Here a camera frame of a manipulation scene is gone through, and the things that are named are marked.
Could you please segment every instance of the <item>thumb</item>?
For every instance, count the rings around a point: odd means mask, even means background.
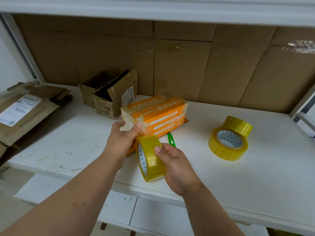
[[[137,134],[142,130],[142,122],[138,122],[132,127],[132,129],[127,133],[127,136],[135,139]]]
[[[166,166],[173,158],[170,154],[167,153],[167,151],[165,151],[162,147],[159,147],[159,146],[156,146],[154,148],[154,153],[158,158],[161,159],[162,162],[165,163]]]

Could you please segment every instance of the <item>clear packing tape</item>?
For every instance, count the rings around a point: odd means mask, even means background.
[[[213,129],[209,148],[218,157],[236,161],[248,149],[247,137],[253,126],[242,119],[227,116],[221,127]]]
[[[155,135],[137,138],[136,149],[139,156],[139,167],[146,182],[162,178],[166,172],[165,164],[154,154],[156,146],[162,147]]]

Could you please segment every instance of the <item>hand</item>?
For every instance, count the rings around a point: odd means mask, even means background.
[[[138,122],[130,131],[120,131],[120,127],[124,126],[125,123],[125,121],[119,121],[112,125],[112,130],[107,139],[106,147],[101,154],[116,160],[119,169],[123,167],[127,152],[130,149],[133,140],[142,130],[142,123]]]
[[[183,196],[185,193],[203,186],[181,150],[167,143],[162,143],[162,147],[156,146],[154,153],[166,165],[165,181],[172,191]]]

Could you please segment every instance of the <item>orange box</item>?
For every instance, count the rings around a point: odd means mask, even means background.
[[[183,125],[187,101],[171,93],[132,103],[121,108],[125,126],[129,131],[137,122],[143,122],[144,135],[154,134],[158,138]]]

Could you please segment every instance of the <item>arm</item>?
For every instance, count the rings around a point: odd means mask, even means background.
[[[116,122],[103,153],[71,181],[3,231],[0,236],[86,235],[93,230],[117,171],[123,166],[133,139],[141,130],[129,132]]]
[[[165,180],[183,196],[195,236],[245,236],[201,182],[184,153],[166,143],[154,151],[166,165]]]

